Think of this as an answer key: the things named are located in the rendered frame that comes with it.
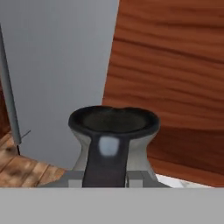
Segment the grey pitcher with black handle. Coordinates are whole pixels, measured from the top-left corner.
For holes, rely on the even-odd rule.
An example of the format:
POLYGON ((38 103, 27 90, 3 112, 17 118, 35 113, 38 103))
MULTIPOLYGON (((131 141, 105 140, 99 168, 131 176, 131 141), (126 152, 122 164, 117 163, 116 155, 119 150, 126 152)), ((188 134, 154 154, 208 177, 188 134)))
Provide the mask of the grey pitcher with black handle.
POLYGON ((124 187, 132 179, 155 185, 158 179, 147 158, 147 146, 160 129, 155 113, 90 106, 75 110, 68 126, 81 145, 74 169, 84 173, 84 187, 124 187))

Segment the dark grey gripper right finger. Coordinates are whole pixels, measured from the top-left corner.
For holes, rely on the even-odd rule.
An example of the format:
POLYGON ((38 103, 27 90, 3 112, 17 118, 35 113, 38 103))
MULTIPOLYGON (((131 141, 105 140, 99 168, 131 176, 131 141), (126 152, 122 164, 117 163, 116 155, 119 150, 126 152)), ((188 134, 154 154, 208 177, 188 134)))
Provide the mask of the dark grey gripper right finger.
POLYGON ((157 179, 154 180, 147 171, 128 171, 126 186, 128 188, 168 188, 168 185, 157 179))

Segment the grey fridge door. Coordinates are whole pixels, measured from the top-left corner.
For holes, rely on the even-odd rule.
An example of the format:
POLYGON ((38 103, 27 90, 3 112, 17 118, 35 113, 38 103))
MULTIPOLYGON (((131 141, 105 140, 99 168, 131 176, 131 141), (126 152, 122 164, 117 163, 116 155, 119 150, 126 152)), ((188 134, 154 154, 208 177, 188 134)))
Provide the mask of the grey fridge door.
POLYGON ((76 109, 102 102, 119 0, 0 0, 20 153, 71 169, 76 109))

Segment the brown wooden cabinet panel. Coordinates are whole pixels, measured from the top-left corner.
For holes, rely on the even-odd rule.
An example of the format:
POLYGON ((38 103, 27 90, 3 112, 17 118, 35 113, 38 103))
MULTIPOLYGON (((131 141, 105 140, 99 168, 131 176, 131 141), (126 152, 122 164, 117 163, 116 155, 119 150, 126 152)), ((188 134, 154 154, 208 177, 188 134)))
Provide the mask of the brown wooden cabinet panel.
POLYGON ((224 0, 119 0, 103 102, 160 117, 156 173, 224 187, 224 0))

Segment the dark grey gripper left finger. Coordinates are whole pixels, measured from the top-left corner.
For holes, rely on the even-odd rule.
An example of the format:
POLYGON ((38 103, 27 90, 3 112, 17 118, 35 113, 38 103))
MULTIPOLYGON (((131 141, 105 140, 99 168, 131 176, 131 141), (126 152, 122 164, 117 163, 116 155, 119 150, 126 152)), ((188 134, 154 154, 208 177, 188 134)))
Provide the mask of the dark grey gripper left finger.
POLYGON ((82 188, 84 171, 66 171, 60 179, 42 185, 42 188, 82 188))

